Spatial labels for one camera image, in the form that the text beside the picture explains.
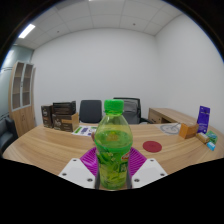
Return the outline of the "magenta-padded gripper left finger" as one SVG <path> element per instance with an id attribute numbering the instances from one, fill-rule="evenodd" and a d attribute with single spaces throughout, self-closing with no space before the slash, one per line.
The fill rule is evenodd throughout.
<path id="1" fill-rule="evenodd" d="M 72 158 L 59 176 L 78 186 L 98 189 L 100 177 L 96 148 L 88 150 L 81 158 Z"/>

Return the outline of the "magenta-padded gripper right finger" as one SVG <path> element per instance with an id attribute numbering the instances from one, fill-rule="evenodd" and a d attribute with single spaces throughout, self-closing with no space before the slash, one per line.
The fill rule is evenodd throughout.
<path id="1" fill-rule="evenodd" d="M 128 161 L 127 188 L 141 188 L 167 175 L 162 166 L 154 159 L 147 159 L 137 149 L 130 150 Z"/>

